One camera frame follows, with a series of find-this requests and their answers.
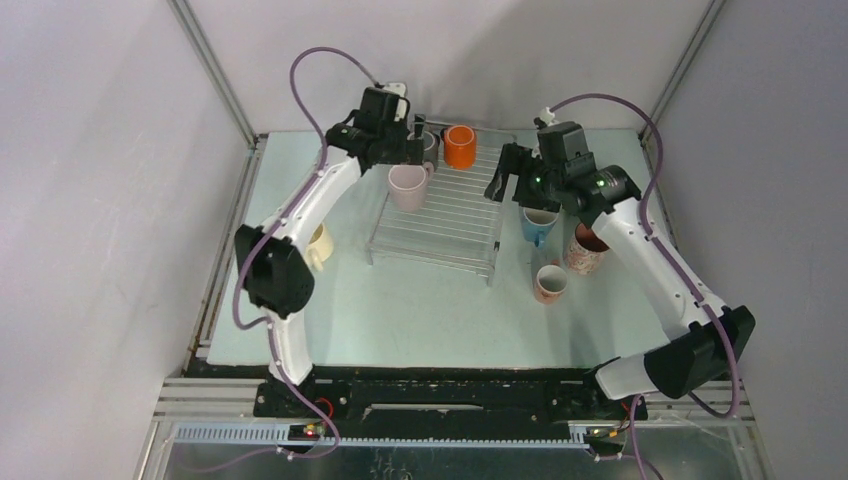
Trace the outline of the light blue dotted mug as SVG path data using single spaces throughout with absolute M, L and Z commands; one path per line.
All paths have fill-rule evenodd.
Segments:
M 558 212 L 522 207 L 520 223 L 523 239 L 537 248 L 543 247 L 558 217 Z

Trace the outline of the lilac mug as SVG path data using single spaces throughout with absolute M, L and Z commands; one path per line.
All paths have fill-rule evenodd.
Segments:
M 395 207 L 407 213 L 420 210 L 427 196 L 427 188 L 434 173 L 433 164 L 395 165 L 387 176 L 389 198 Z

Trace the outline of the small terracotta cup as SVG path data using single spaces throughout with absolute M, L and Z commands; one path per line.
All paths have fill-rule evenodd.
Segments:
M 559 265 L 540 267 L 533 278 L 533 295 L 537 302 L 551 305 L 557 302 L 568 286 L 566 271 Z

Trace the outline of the pink ghost pattern mug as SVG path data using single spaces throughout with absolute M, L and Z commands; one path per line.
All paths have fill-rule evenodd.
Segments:
M 594 273 L 603 262 L 609 246 L 593 230 L 578 223 L 565 248 L 566 267 L 578 275 Z

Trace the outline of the cream mug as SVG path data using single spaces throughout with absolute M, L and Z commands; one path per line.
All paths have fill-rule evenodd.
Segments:
M 334 252 L 334 241 L 327 226 L 322 223 L 313 232 L 307 245 L 305 259 L 310 268 L 323 271 L 324 264 Z

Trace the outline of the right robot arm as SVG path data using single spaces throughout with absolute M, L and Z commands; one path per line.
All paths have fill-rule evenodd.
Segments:
M 667 337 L 645 353 L 596 367 L 581 392 L 585 411 L 606 418 L 622 399 L 659 392 L 678 399 L 736 366 L 755 327 L 745 306 L 731 308 L 706 288 L 655 227 L 642 192 L 618 165 L 597 166 L 575 122 L 540 127 L 537 149 L 503 145 L 485 198 L 501 202 L 511 176 L 522 207 L 561 208 L 619 258 L 646 294 Z

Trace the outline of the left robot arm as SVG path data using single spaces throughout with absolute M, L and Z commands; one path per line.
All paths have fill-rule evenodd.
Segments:
M 277 402 L 292 416 L 316 403 L 304 380 L 310 356 L 305 310 L 315 289 L 307 247 L 342 195 L 375 165 L 421 164 L 422 126 L 408 116 L 411 104 L 403 82 L 367 87 L 358 108 L 320 135 L 312 171 L 268 219 L 241 225 L 234 236 L 238 289 L 261 313 L 270 335 L 270 370 L 281 381 Z

